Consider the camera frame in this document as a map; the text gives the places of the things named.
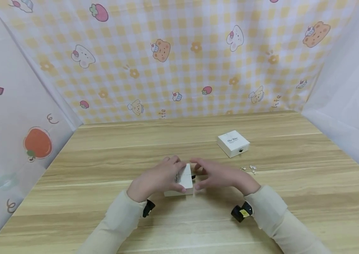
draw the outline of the small white box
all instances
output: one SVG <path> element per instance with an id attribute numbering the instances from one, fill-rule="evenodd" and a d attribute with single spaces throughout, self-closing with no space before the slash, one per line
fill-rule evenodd
<path id="1" fill-rule="evenodd" d="M 217 144 L 229 158 L 246 152 L 250 146 L 250 142 L 237 131 L 230 131 L 229 133 L 218 136 Z"/>
<path id="2" fill-rule="evenodd" d="M 181 193 L 181 192 L 175 192 L 174 190 L 169 190 L 168 192 L 164 192 L 164 196 L 171 197 L 171 196 L 193 194 L 192 172 L 191 172 L 191 165 L 189 163 L 177 173 L 177 175 L 175 176 L 175 182 L 184 186 L 186 192 Z"/>

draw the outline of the yellow sticker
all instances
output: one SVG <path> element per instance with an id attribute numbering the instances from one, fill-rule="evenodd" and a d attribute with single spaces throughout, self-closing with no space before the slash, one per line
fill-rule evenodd
<path id="1" fill-rule="evenodd" d="M 250 214 L 248 214 L 248 212 L 244 209 L 241 209 L 240 212 L 243 214 L 243 218 L 250 216 Z"/>

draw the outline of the checkered backdrop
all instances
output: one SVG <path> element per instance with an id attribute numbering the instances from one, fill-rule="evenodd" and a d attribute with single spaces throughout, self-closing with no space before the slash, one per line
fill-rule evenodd
<path id="1" fill-rule="evenodd" d="M 0 0 L 0 18 L 100 123 L 300 111 L 357 2 Z"/>

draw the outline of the beige sleeve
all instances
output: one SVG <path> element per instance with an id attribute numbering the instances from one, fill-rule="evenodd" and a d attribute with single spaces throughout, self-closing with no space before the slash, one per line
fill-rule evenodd
<path id="1" fill-rule="evenodd" d="M 283 199 L 267 185 L 244 197 L 253 208 L 258 227 L 280 246 L 285 254 L 327 254 L 326 246 L 290 211 Z"/>
<path id="2" fill-rule="evenodd" d="M 120 192 L 110 205 L 105 218 L 86 239 L 78 254 L 115 254 L 121 243 L 137 228 L 147 202 L 137 203 Z"/>

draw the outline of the tabletop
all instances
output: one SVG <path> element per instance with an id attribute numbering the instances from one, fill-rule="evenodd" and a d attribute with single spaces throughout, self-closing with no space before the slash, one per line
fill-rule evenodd
<path id="1" fill-rule="evenodd" d="M 251 144 L 228 158 L 216 137 L 234 129 Z M 0 231 L 0 254 L 74 253 L 118 193 L 170 155 L 256 166 L 255 179 L 333 253 L 359 253 L 359 165 L 302 115 L 284 111 L 81 126 Z M 231 217 L 243 204 L 231 187 L 150 200 L 156 208 L 119 253 L 281 253 L 252 217 Z"/>

